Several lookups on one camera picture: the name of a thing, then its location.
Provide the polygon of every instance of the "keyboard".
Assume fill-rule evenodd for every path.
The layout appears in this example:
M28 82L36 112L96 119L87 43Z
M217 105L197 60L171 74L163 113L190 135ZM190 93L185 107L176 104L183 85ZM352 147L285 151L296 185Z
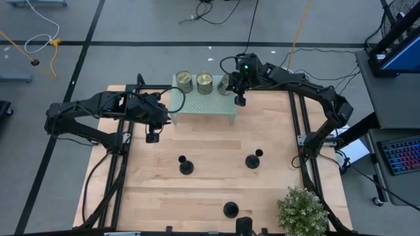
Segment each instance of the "keyboard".
M393 176L420 171L420 136L377 143Z

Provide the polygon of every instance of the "monitor screen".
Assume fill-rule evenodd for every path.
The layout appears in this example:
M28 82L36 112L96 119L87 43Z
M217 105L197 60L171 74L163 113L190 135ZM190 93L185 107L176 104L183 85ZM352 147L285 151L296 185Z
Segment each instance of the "monitor screen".
M381 69L420 72L420 37L407 44L395 54Z

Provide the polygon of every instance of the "computer monitor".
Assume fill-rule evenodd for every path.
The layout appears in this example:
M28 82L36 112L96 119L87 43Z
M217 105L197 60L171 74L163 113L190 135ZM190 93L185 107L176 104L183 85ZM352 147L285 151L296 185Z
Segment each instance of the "computer monitor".
M376 77L396 77L401 73L420 73L420 27L411 26L420 18L417 3L369 53L369 65ZM406 38L394 42L406 33Z

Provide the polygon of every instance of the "green platform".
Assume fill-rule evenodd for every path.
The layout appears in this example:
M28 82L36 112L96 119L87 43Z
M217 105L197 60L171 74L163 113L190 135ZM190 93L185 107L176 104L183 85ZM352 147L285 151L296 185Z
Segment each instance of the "green platform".
M213 76L213 91L208 95L201 95L197 91L196 75L192 76L193 90L186 94L184 107L178 113L172 113L171 118L173 124L178 123L178 114L185 115L227 115L229 124L235 123L236 105L234 103L235 94L221 95L217 90L217 85L222 79L221 75ZM173 77L172 86L176 86L175 76ZM171 105L169 110L174 111L180 107L182 103L182 93L179 90L171 91Z

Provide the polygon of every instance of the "desk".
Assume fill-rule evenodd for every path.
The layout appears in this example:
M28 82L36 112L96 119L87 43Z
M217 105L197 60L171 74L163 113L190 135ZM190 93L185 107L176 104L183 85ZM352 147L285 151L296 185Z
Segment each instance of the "desk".
M376 146L378 141L420 134L420 130L418 130L420 129L418 106L420 75L402 74L396 78L377 78L372 74L368 64L369 56L365 51L356 52L356 59L374 112L339 135L344 140L342 146L346 146L368 133L368 138L372 141L369 144L369 149L377 157L372 160L373 164L378 163L379 165L375 166L376 175L373 177L403 199L420 205L419 185L409 184L420 180L420 172L391 176ZM377 190L379 198L386 201L384 195L387 194L380 189ZM401 201L391 195L389 195L389 199L392 204L403 205Z
M420 129L420 75L401 74L396 78L377 78L368 64L365 51L356 52L356 59L374 112L340 134L346 146L371 128Z
M124 91L125 87L108 89ZM240 208L238 217L252 217L255 231L265 227L269 233L284 232L278 227L276 201L285 197L288 186L303 186L300 170L291 166L297 145L289 96L250 91L246 97L247 106L238 107L233 126L225 117L179 115L177 125L165 126L157 144L146 144L144 125L134 126L117 230L165 231L172 226L173 231L235 232L236 219L227 218L222 210L233 201ZM166 92L161 102L168 106L169 99ZM306 105L311 126L319 127L325 121L321 105L308 99ZM115 132L117 121L101 119L98 128ZM251 170L245 158L257 148L264 155L260 166ZM103 147L93 148L87 175L104 154ZM334 149L325 147L322 154L334 157ZM193 162L191 175L180 173L179 155ZM107 159L91 178L87 215L104 195L109 164ZM318 158L318 167L325 201L351 228L337 164ZM82 223L81 200L75 226ZM111 210L108 207L105 226L110 225Z
M392 176L387 164L385 163L385 160L381 157L381 153L379 152L379 148L376 144L380 141L414 135L419 135L419 132L413 130L372 129L368 132L368 137L371 144L369 150L376 156L379 169L381 170L381 180L384 181L385 186L387 186L392 192L401 196L403 199L413 203L414 205L420 206L420 187L419 184L413 184L420 183L420 174L410 173ZM388 195L387 197L394 205L406 205L392 195Z

